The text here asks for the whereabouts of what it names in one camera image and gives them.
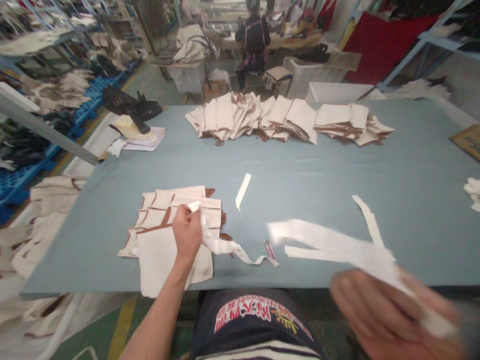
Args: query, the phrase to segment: white fabric strip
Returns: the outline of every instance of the white fabric strip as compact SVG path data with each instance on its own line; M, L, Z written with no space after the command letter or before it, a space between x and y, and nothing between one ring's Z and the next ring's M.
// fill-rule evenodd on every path
M421 324L433 336L447 338L457 333L457 328L451 322L416 298L403 284L392 253L384 247L296 219L269 223L267 228L272 242L278 244L282 239L289 238L316 249L285 246L285 253L289 257L350 263L414 298L424 310Z
M250 178L252 175L249 173L245 174L245 177L243 178L243 182L241 183L240 190L238 191L238 194L235 199L235 205L238 211L240 211L240 204L242 203L242 200L245 195L245 191L247 191L247 187L249 186Z
M195 201L188 205L192 212L196 212L200 207L200 202ZM209 229L206 217L201 215L201 230L202 230L202 244L211 250L216 255L235 253L240 260L248 265L259 265L264 259L267 259L275 268L279 265L277 261L267 256L259 256L255 261L250 260L247 253L235 241L222 240L219 237L213 236Z
M361 212L363 213L363 217L365 218L366 226L368 227L368 232L370 233L371 240L376 246L385 248L384 241L382 240L382 236L380 235L379 226L377 225L377 221L375 220L375 215L370 211L369 206L364 203L359 196L352 195L351 197L360 207Z

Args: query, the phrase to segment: cardboard box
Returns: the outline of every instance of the cardboard box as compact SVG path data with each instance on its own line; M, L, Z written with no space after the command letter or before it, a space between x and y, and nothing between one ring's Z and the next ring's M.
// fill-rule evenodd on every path
M480 124L476 124L450 137L457 146L480 162Z
M205 101L207 103L228 92L228 86L225 81L210 81L203 84L203 95L205 96Z

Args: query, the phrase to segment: black bag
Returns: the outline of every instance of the black bag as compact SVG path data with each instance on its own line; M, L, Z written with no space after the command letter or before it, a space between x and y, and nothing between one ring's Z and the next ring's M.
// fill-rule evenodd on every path
M141 134L150 131L144 122L156 117L162 112L162 107L156 101L148 101L144 94L137 91L138 100L117 87L108 86L103 90L103 103L108 111L117 115L129 115Z
M301 49L296 53L299 60L309 63L324 64L330 59L329 47L326 44L318 44L315 47Z

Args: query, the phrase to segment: work table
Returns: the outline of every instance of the work table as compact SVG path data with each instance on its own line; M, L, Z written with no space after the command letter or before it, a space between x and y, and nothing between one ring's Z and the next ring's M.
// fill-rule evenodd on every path
M196 185L215 188L212 198L221 199L226 212L222 231L251 259L266 255L266 223L286 219L371 241L352 200L358 195L375 214L385 246L420 281L479 285L480 214L470 209L463 186L469 177L480 178L480 163L449 140L461 128L426 99L360 103L396 129L384 146L343 145L323 134L318 145L295 138L263 142L252 134L217 147L185 120L195 106L171 106L147 122L166 128L155 151L123 151L96 166L22 296L140 291L138 259L117 254L142 193ZM245 173L251 180L239 212L235 197ZM289 258L282 245L273 248L277 268L213 255L213 278L189 289L326 288L335 272L349 268Z

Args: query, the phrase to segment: chair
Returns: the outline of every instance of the chair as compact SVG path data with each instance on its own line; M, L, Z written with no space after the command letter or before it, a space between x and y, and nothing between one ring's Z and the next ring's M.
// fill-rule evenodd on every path
M245 91L248 91L249 89L249 77L258 78L259 76L261 77L263 74L264 74L263 70L247 71L245 74Z

